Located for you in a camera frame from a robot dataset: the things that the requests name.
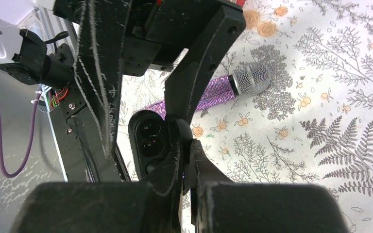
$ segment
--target gray surface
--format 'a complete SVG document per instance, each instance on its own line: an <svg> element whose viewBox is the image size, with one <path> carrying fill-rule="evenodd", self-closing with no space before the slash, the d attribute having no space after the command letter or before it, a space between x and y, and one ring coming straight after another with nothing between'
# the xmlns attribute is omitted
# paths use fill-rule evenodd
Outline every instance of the gray surface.
<svg viewBox="0 0 373 233"><path fill-rule="evenodd" d="M3 150L10 173L25 155L35 90L36 86L23 85L0 71ZM9 231L24 199L39 183L63 180L47 114L38 111L36 118L34 144L26 168L13 179L0 173L0 233Z"/></svg>

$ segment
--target purple cable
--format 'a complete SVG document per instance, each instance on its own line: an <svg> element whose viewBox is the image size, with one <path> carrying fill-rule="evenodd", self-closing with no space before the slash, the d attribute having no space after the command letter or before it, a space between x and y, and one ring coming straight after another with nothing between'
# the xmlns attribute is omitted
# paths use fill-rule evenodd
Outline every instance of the purple cable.
<svg viewBox="0 0 373 233"><path fill-rule="evenodd" d="M8 171L5 168L5 162L4 162L4 156L3 156L3 144L2 144L2 123L0 121L0 171L6 178L13 178L21 173L21 171L24 169L26 162L28 161L29 154L31 153L32 148L32 141L34 139L34 128L35 128L35 115L36 115L36 109L38 107L38 102L41 94L39 92L36 93L36 98L34 101L34 109L32 111L31 116L31 130L30 130L30 136L29 136L29 144L26 149L25 157L23 158L22 164L20 165L19 169L16 170L16 172L9 174Z"/></svg>
<svg viewBox="0 0 373 233"><path fill-rule="evenodd" d="M235 99L234 91L229 83L228 75L209 81L195 111L208 109L217 104ZM144 109L152 110L165 119L165 101L153 103Z"/></svg>

